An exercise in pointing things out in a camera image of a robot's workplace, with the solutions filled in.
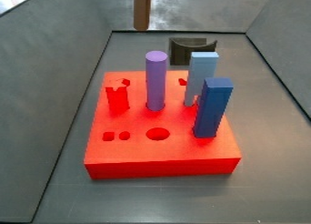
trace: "light blue block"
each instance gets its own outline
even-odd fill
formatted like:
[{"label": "light blue block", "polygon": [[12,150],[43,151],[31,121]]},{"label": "light blue block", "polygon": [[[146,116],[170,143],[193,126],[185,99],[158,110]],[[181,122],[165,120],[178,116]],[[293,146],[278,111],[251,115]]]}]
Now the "light blue block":
[{"label": "light blue block", "polygon": [[206,77],[214,77],[219,54],[217,52],[194,52],[191,54],[185,105],[193,106],[195,96],[201,95]]}]

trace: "gray surface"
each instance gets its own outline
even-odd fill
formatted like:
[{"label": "gray surface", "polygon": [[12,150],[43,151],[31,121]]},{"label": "gray surface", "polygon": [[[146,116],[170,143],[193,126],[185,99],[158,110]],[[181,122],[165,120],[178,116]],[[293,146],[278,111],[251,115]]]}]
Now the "gray surface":
[{"label": "gray surface", "polygon": [[271,0],[247,35],[311,117],[310,3]]},{"label": "gray surface", "polygon": [[[269,0],[153,0],[150,30],[246,32]],[[98,0],[114,30],[134,30],[133,0]]]},{"label": "gray surface", "polygon": [[31,221],[111,30],[94,0],[0,18],[0,221]]},{"label": "gray surface", "polygon": [[[178,36],[219,40],[217,75],[235,84],[227,116],[243,154],[237,171],[231,176],[93,181],[83,158],[103,72],[143,69],[146,52],[169,51],[170,37]],[[310,223],[310,129],[243,35],[114,34],[35,222]]]}]

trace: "purple cylinder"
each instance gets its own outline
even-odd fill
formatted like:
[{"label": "purple cylinder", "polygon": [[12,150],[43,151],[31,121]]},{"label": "purple cylinder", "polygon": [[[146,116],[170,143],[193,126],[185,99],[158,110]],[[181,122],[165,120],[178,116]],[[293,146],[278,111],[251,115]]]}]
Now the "purple cylinder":
[{"label": "purple cylinder", "polygon": [[165,107],[169,55],[161,51],[146,54],[147,107],[159,111]]}]

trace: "gray table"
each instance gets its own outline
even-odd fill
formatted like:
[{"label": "gray table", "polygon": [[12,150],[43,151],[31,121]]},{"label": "gray table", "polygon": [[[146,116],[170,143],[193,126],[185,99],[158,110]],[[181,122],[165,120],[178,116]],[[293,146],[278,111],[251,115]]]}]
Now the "gray table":
[{"label": "gray table", "polygon": [[[217,76],[235,83],[226,115],[243,154],[237,171],[93,181],[83,158],[103,73],[143,70],[145,54],[169,51],[170,37],[181,36],[219,40]],[[114,33],[34,222],[310,222],[310,129],[245,35]]]}]

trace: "red base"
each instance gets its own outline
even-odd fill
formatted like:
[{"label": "red base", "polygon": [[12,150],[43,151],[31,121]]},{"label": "red base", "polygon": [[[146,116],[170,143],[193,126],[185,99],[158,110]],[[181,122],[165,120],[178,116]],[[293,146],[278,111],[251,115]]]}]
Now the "red base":
[{"label": "red base", "polygon": [[[130,80],[130,109],[110,110],[106,82]],[[91,178],[138,178],[233,173],[241,151],[226,116],[215,138],[195,138],[197,106],[183,105],[186,71],[169,71],[166,107],[146,107],[145,72],[106,73],[85,165]]]}]

